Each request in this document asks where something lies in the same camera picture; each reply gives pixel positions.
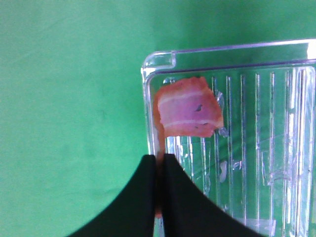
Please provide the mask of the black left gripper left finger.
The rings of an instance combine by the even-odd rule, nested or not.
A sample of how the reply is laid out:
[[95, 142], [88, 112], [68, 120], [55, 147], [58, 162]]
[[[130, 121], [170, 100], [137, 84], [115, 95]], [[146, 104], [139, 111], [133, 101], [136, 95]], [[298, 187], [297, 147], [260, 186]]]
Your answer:
[[71, 237], [152, 237], [156, 158], [144, 155], [119, 195]]

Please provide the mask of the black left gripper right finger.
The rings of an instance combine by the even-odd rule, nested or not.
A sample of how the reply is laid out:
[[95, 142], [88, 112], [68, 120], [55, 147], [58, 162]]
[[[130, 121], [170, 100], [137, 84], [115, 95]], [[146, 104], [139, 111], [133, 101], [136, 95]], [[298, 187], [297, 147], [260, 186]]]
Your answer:
[[260, 236], [211, 202], [189, 179], [175, 155], [165, 154], [161, 168], [161, 212], [165, 236]]

